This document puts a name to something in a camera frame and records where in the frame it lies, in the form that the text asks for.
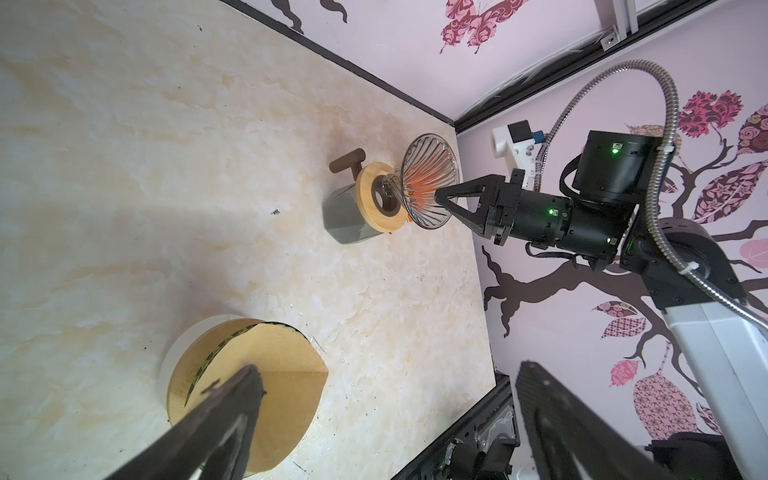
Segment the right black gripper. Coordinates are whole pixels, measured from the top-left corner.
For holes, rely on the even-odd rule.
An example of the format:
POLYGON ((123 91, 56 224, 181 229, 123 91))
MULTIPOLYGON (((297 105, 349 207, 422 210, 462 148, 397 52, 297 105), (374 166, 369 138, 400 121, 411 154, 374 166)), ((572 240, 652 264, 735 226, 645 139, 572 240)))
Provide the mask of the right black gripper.
POLYGON ((545 256, 554 249, 570 259, 579 256, 594 270, 613 263, 634 211, 633 205, 533 192, 517 179, 498 174, 439 188, 435 200, 474 234, 496 245, 513 237, 545 256))

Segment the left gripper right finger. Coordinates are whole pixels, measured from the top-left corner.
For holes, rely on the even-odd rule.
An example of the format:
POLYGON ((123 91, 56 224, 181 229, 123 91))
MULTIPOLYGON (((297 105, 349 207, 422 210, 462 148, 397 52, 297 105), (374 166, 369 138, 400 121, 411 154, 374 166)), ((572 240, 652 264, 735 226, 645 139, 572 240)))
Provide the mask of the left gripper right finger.
POLYGON ((541 479, 658 479, 660 467, 536 362, 515 382, 541 479))

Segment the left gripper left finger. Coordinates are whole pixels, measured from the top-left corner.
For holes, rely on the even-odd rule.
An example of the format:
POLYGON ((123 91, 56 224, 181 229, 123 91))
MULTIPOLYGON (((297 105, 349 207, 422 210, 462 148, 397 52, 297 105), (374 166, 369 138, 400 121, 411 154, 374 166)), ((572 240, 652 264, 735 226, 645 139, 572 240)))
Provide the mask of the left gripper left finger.
POLYGON ((260 372, 247 365, 205 393, 202 403, 110 477, 242 479, 265 395, 260 372))

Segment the grey glass dripper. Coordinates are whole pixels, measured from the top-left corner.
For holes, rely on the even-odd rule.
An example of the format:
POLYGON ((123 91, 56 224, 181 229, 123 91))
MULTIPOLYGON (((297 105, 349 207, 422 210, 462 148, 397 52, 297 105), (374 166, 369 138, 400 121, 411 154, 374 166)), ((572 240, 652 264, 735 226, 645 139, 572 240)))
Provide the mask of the grey glass dripper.
POLYGON ((383 186, 405 208, 409 219, 425 230, 442 227, 451 213, 435 200, 436 192, 460 182, 459 161, 441 136, 426 133, 407 148, 400 166, 383 186))

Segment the orange coffee filter pack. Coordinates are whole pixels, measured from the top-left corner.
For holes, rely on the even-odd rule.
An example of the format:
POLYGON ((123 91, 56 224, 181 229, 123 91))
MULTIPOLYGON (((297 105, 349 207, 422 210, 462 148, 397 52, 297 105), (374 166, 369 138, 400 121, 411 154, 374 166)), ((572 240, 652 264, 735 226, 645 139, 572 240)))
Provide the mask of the orange coffee filter pack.
POLYGON ((404 206, 411 220, 424 229, 434 229, 441 221, 440 206, 435 191, 440 187, 443 174, 438 167, 411 169, 403 175, 404 206))

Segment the green glass dripper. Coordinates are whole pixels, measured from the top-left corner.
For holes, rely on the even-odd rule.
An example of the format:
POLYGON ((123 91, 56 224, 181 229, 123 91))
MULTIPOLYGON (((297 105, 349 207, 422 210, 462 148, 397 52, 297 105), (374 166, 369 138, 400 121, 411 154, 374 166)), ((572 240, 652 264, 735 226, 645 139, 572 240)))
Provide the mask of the green glass dripper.
POLYGON ((195 386, 221 350, 233 339, 260 326, 290 328, 279 322, 266 322, 250 318, 226 320, 208 328, 184 351, 174 368, 168 388, 168 404, 189 404, 195 386))

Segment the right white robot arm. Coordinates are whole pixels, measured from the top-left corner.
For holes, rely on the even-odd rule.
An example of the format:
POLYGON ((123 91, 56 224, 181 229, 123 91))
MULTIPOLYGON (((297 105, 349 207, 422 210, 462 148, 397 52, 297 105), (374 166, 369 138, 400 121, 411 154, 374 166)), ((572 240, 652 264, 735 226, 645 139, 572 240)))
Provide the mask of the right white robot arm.
POLYGON ((512 167, 443 187, 436 202, 474 233, 522 240, 534 258, 584 260, 637 275, 712 408, 740 474, 767 473, 767 324, 717 242, 697 222, 660 216, 675 151, 659 137, 592 131, 558 194, 512 167))

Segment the grey glass measuring cup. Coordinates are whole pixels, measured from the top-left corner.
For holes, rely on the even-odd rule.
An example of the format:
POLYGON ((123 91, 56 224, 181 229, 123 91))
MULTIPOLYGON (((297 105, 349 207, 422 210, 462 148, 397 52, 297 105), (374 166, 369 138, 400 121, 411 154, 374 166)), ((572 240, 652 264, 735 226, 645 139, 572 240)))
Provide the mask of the grey glass measuring cup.
POLYGON ((385 203, 381 174, 364 180, 362 164, 366 153, 362 148, 354 149, 329 164, 329 170, 340 173, 349 169, 354 181, 334 190, 322 203, 325 230, 339 244, 359 243, 383 234, 371 222, 373 213, 381 213, 385 203))

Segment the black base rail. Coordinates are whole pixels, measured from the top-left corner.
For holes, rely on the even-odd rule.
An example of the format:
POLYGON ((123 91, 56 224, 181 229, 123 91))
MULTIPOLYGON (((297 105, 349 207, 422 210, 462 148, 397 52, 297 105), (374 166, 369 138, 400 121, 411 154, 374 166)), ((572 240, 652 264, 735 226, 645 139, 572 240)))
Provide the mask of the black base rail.
POLYGON ((520 436, 510 377, 497 372, 495 379, 487 394, 393 479, 508 479, 520 436))

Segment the rear aluminium rail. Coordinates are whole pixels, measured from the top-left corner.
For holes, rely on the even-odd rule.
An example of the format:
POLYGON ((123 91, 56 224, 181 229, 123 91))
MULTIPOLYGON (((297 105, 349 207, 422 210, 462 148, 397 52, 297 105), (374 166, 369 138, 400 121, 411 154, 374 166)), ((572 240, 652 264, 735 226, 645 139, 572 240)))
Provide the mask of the rear aluminium rail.
POLYGON ((599 43, 609 51, 639 32, 635 0, 594 0, 603 33, 599 43))

